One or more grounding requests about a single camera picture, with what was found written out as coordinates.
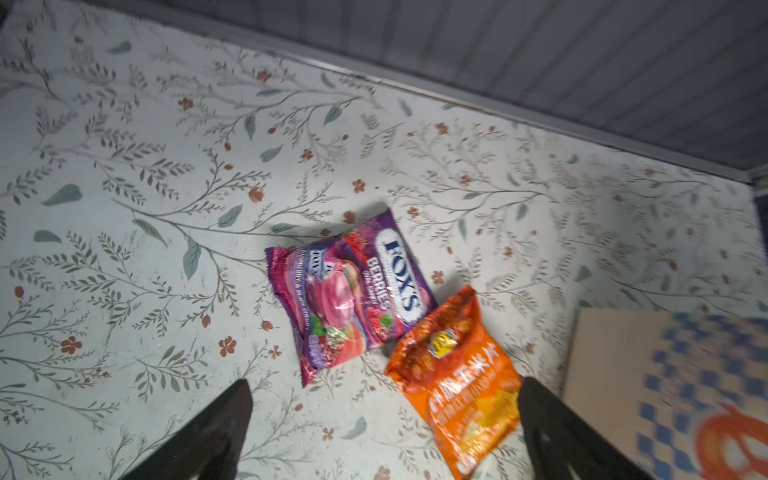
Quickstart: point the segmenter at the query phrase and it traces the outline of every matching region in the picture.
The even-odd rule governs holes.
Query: gray metal edge
[[[103,3],[94,0],[90,0],[88,3],[104,6]],[[475,108],[489,114],[498,115],[499,117],[617,148],[632,154],[655,158],[670,164],[717,175],[744,184],[749,184],[752,181],[752,175],[746,170],[738,170],[725,165],[715,164],[702,158],[632,140],[483,95],[473,94],[460,88],[449,87],[436,81],[406,74],[368,61],[310,47],[296,41],[238,27],[195,13],[177,10],[166,5],[159,5],[146,0],[110,0],[106,6],[131,15],[174,26],[181,30],[228,41],[241,47],[258,51],[271,51],[304,64],[340,73],[359,74],[376,83]]]

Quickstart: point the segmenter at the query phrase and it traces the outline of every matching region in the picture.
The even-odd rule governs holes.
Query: candy bag
[[[266,261],[291,319],[302,386],[400,338],[437,306],[389,210],[338,237],[268,248]]]
[[[470,478],[520,420],[520,377],[483,328],[469,285],[400,339],[385,373],[432,428],[456,480]]]

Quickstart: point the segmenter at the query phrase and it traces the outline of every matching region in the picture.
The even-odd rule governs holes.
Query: purple candy bag
[[[268,248],[266,261],[291,319],[302,386],[400,338],[437,306],[390,210],[338,237]]]

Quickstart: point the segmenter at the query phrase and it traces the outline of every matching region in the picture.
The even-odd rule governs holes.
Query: white oval logo
[[[419,294],[419,285],[400,235],[391,228],[380,231],[376,235],[376,252],[397,314],[405,323],[421,319],[426,313],[426,305]]]

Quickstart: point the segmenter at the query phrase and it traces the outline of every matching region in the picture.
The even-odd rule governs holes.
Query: floral pattern surface
[[[768,312],[747,186],[62,0],[0,50],[0,478],[120,478],[241,378],[242,478],[449,478],[383,353],[300,388],[266,280],[385,205],[555,391],[579,306]]]

